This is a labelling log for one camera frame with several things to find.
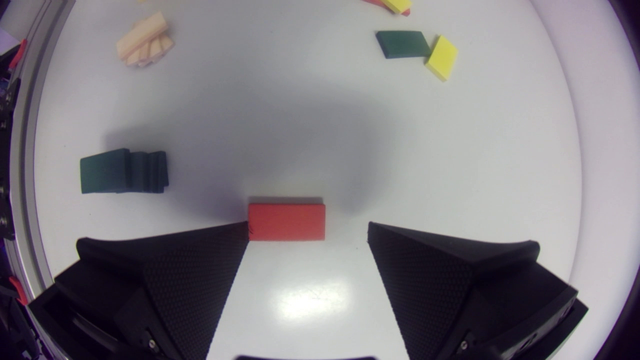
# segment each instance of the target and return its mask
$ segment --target red object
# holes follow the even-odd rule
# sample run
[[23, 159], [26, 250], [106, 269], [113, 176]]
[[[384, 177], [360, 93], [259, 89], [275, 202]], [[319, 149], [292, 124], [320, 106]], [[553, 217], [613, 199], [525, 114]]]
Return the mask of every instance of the red object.
[[[365, 1], [365, 2], [367, 2], [367, 3], [369, 3], [369, 4], [378, 5], [378, 6], [383, 7], [383, 8], [385, 8], [385, 9], [387, 9], [387, 10], [389, 10], [390, 12], [392, 12], [392, 13], [393, 13], [393, 10], [391, 10], [390, 8], [388, 8], [388, 7], [385, 5], [385, 3], [383, 3], [381, 0], [362, 0], [362, 1]], [[407, 10], [405, 10], [402, 14], [403, 14], [404, 16], [409, 16], [409, 15], [411, 15], [411, 9], [407, 9]]]
[[22, 284], [15, 276], [9, 276], [9, 282], [13, 287], [18, 291], [18, 300], [23, 306], [27, 306], [29, 304], [29, 300], [27, 300], [27, 295], [24, 293], [24, 289], [22, 288]]
[[24, 55], [24, 50], [26, 49], [26, 47], [27, 39], [23, 38], [20, 42], [20, 48], [18, 49], [18, 52], [15, 53], [13, 60], [11, 61], [11, 63], [9, 63], [9, 69], [15, 69], [15, 67], [18, 65], [18, 61], [22, 59], [22, 55]]
[[324, 204], [249, 204], [249, 240], [324, 240]]

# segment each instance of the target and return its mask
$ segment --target red block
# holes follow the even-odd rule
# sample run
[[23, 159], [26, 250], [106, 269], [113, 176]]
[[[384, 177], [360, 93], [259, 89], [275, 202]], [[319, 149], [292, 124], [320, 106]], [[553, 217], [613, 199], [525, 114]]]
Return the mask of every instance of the red block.
[[249, 204], [249, 240], [324, 240], [324, 204]]

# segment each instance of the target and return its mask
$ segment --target stack of wooden blocks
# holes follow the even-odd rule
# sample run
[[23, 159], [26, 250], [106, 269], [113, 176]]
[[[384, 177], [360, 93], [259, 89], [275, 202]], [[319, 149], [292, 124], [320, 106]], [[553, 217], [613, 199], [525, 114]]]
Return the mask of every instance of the stack of wooden blocks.
[[136, 22], [116, 43], [118, 57], [127, 66], [144, 67], [157, 62], [173, 47], [173, 41], [164, 33], [167, 28], [161, 12]]

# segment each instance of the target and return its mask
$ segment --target stack of blocks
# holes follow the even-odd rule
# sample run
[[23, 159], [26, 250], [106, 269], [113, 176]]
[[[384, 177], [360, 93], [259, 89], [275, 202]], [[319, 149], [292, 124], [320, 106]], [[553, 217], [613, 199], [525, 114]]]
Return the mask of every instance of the stack of blocks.
[[166, 153], [119, 149], [80, 159], [82, 193], [163, 193], [169, 185]]
[[426, 57], [425, 66], [438, 79], [447, 81], [458, 57], [458, 50], [440, 35], [433, 50], [420, 31], [379, 31], [376, 38], [387, 59]]
[[173, 48], [173, 40], [164, 33], [167, 29], [161, 12], [136, 22], [116, 43], [118, 57], [127, 66], [144, 67], [157, 62]]

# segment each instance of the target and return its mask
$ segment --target stack of green blocks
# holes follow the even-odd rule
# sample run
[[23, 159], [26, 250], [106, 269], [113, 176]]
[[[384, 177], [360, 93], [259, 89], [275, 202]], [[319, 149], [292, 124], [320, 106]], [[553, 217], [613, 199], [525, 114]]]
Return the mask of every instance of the stack of green blocks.
[[82, 193], [163, 193], [169, 185], [166, 153], [118, 149], [80, 159]]

